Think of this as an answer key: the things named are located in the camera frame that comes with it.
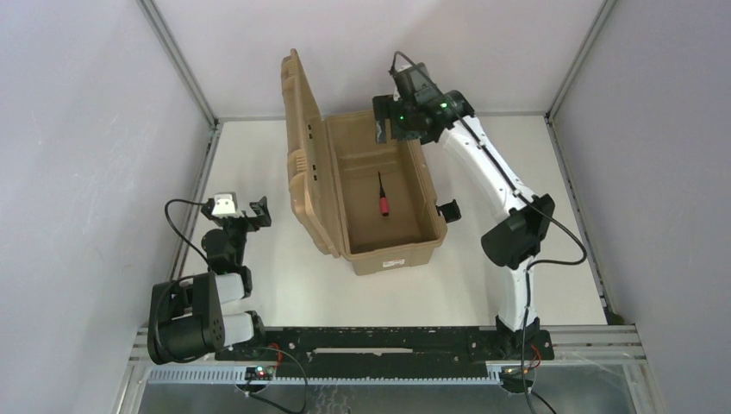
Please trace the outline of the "red handled screwdriver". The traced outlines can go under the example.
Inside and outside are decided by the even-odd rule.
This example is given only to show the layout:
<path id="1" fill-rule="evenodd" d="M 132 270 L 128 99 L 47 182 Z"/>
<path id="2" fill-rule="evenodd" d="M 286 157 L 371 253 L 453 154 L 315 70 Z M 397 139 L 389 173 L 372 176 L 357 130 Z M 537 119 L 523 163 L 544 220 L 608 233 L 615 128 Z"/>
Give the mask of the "red handled screwdriver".
<path id="1" fill-rule="evenodd" d="M 383 181 L 381 177 L 381 173 L 378 172 L 378 184 L 379 184 L 379 210 L 380 214 L 382 216 L 389 216 L 390 215 L 390 205 L 388 198 L 386 196 Z"/>

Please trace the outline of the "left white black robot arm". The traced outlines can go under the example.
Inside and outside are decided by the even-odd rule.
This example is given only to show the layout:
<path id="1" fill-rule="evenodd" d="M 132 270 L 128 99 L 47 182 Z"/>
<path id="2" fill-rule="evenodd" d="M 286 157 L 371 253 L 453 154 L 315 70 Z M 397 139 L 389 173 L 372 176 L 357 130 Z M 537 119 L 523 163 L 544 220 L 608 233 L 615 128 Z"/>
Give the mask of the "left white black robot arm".
<path id="1" fill-rule="evenodd" d="M 259 347 L 266 329 L 254 310 L 227 315 L 225 304 L 250 297 L 251 270 L 244 264 L 247 236 L 272 224 L 268 200 L 239 209 L 233 192 L 197 203 L 215 228 L 192 249 L 203 259 L 202 273 L 158 283 L 151 292 L 147 352 L 153 363 L 189 363 L 234 345 Z"/>

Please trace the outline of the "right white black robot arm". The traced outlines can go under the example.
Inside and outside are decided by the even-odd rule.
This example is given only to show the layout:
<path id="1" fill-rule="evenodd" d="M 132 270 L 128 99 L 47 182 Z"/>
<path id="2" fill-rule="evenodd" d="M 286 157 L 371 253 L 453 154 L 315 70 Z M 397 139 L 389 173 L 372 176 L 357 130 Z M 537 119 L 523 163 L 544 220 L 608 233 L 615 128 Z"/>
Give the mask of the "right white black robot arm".
<path id="1" fill-rule="evenodd" d="M 534 266 L 555 209 L 512 171 L 490 142 L 473 107 L 458 91 L 419 101 L 397 94 L 372 100 L 376 141 L 435 143 L 471 174 L 486 196 L 495 226 L 480 239 L 488 259 L 500 267 L 503 296 L 496 317 L 494 353 L 516 359 L 540 330 L 534 307 Z"/>

